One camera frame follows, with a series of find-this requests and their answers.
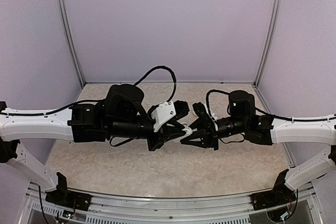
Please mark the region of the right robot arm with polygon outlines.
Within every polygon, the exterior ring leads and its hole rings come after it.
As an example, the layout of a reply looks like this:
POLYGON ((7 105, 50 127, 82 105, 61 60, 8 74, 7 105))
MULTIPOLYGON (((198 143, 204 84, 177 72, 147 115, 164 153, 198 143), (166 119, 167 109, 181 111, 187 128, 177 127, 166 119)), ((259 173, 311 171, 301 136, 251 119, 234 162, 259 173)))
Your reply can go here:
POLYGON ((258 145, 301 142, 319 143, 327 148, 299 166, 281 172, 269 192, 273 205, 281 204, 300 186, 335 170, 335 115, 319 118, 288 118, 269 114, 255 106, 252 94, 235 90, 227 94, 228 114, 216 119, 209 102, 194 103, 197 120, 191 124, 193 133, 181 144, 217 150, 226 137, 242 134, 244 139, 258 145))

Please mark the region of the white earbud charging case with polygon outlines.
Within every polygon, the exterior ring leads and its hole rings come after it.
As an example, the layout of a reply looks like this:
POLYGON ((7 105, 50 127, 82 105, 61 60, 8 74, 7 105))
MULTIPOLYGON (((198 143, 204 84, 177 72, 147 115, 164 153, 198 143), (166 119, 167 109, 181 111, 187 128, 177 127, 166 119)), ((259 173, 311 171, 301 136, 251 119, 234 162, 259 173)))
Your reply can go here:
POLYGON ((182 138, 186 138, 192 135, 194 132, 196 132, 196 129, 192 129, 186 122, 183 122, 182 126, 183 128, 181 129, 181 131, 184 132, 184 135, 182 136, 182 138))

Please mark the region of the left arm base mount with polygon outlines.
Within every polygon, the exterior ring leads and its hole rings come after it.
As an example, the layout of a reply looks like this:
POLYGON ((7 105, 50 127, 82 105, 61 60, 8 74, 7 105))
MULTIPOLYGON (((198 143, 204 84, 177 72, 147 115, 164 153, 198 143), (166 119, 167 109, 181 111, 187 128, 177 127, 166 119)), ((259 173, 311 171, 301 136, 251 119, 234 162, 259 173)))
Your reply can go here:
POLYGON ((60 172, 57 172, 56 176, 56 188, 50 192, 46 192, 46 201, 55 205, 72 208, 73 210, 88 211, 92 196, 69 190, 66 177, 60 172))

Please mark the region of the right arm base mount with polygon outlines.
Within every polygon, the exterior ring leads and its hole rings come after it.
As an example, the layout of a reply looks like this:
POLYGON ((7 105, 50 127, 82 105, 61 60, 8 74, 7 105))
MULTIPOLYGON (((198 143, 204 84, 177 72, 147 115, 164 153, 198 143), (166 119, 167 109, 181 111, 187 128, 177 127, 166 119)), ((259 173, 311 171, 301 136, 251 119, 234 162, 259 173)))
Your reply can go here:
POLYGON ((251 194, 254 210, 271 208, 297 200, 295 191, 285 185, 285 176, 288 171, 289 169, 285 169, 279 173, 272 189, 251 194))

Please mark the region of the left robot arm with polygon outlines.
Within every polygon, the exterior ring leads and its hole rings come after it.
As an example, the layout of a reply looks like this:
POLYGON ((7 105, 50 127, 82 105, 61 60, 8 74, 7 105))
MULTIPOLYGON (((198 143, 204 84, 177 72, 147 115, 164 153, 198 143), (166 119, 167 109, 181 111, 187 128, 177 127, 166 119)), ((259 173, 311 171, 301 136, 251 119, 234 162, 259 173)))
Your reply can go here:
POLYGON ((143 91, 131 84, 114 84, 102 100, 83 100, 53 111, 20 111, 1 103, 1 163, 22 171, 43 191, 66 206, 73 193, 61 173, 48 170, 29 154, 21 139, 50 138, 74 143, 104 142, 115 137, 123 143, 144 139, 154 151, 166 142, 191 134, 180 123, 187 116, 185 101, 168 99, 146 111, 143 91))

